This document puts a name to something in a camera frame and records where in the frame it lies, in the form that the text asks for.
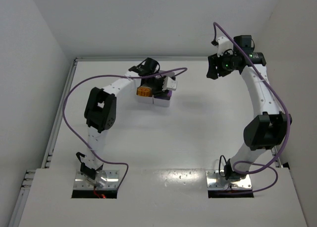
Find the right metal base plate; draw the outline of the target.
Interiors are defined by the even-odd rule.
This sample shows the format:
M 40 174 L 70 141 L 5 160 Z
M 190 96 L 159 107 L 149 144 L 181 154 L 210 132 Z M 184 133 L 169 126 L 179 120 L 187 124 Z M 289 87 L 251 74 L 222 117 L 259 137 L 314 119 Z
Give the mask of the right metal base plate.
M 252 190 L 250 176 L 245 178 L 226 180 L 221 177 L 218 170 L 206 170 L 206 180 L 208 190 L 225 191 L 225 190 Z

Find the purple arch lego with red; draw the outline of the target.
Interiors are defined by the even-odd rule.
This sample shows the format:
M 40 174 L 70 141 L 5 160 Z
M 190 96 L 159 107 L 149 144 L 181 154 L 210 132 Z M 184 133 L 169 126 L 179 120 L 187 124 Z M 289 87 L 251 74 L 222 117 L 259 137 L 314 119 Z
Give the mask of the purple arch lego with red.
M 160 92 L 159 94 L 156 94 L 154 96 L 154 98 L 163 99 L 163 100 L 170 100 L 171 96 L 172 96 L 172 91 L 165 90 L 165 91 Z

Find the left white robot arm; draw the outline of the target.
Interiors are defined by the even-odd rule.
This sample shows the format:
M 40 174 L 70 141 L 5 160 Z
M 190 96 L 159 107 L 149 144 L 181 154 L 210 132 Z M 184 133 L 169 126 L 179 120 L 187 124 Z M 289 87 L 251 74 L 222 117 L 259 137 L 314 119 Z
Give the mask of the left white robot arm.
M 175 73 L 161 71 L 160 64 L 149 57 L 115 78 L 116 81 L 106 87 L 91 89 L 84 111 L 88 137 L 81 140 L 87 152 L 76 155 L 81 173 L 91 181 L 101 176 L 103 165 L 107 163 L 101 158 L 101 151 L 105 147 L 108 130 L 115 123 L 118 100 L 135 95 L 138 102 L 168 107 L 172 92 L 177 87 Z

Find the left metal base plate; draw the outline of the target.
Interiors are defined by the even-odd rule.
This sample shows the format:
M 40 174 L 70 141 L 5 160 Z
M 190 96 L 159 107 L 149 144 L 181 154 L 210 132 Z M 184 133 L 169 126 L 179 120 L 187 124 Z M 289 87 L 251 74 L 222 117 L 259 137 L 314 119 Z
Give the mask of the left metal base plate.
M 119 185 L 119 170 L 97 171 L 95 179 L 91 179 L 80 171 L 76 172 L 74 190 L 116 190 Z

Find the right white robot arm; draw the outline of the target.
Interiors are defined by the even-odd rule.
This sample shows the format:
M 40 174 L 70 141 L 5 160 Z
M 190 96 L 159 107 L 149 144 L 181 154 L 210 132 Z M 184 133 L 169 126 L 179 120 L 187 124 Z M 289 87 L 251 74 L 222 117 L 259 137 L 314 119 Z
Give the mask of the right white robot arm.
M 207 72 L 207 78 L 216 80 L 238 71 L 247 86 L 253 106 L 254 118 L 244 128 L 244 142 L 238 152 L 225 162 L 223 178 L 226 180 L 244 178 L 251 164 L 266 150 L 282 143 L 287 122 L 292 121 L 267 87 L 266 60 L 261 52 L 254 51 L 252 37 L 236 36 L 234 41 L 234 45 L 226 37 L 212 41 L 217 53 L 208 57 Z

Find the orange printed round lego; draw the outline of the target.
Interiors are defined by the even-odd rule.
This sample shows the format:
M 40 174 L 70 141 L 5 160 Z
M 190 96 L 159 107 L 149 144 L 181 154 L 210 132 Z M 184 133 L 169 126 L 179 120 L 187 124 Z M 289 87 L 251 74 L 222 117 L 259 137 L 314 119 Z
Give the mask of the orange printed round lego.
M 137 96 L 152 97 L 152 89 L 149 87 L 138 87 Z

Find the white six-compartment container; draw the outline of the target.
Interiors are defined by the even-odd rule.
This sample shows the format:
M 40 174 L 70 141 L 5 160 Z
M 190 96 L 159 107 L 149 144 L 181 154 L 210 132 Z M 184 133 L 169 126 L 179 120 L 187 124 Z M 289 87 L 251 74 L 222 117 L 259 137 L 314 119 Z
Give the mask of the white six-compartment container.
M 173 77 L 174 72 L 166 74 L 156 73 L 155 77 L 141 78 L 137 86 L 136 98 L 140 103 L 154 104 L 156 106 L 169 107 L 172 91 L 164 90 L 163 85 L 167 77 Z

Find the metal base plate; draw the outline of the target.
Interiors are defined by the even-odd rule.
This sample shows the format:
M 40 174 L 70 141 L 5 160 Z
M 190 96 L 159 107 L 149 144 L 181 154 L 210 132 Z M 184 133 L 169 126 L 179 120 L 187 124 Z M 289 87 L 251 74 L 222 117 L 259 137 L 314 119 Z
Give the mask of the metal base plate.
M 206 180 L 208 190 L 225 191 L 225 190 L 252 190 L 250 176 L 245 178 L 226 180 L 221 177 L 218 170 L 206 170 Z
M 119 185 L 119 170 L 97 171 L 95 179 L 91 179 L 80 171 L 76 172 L 74 190 L 116 190 Z

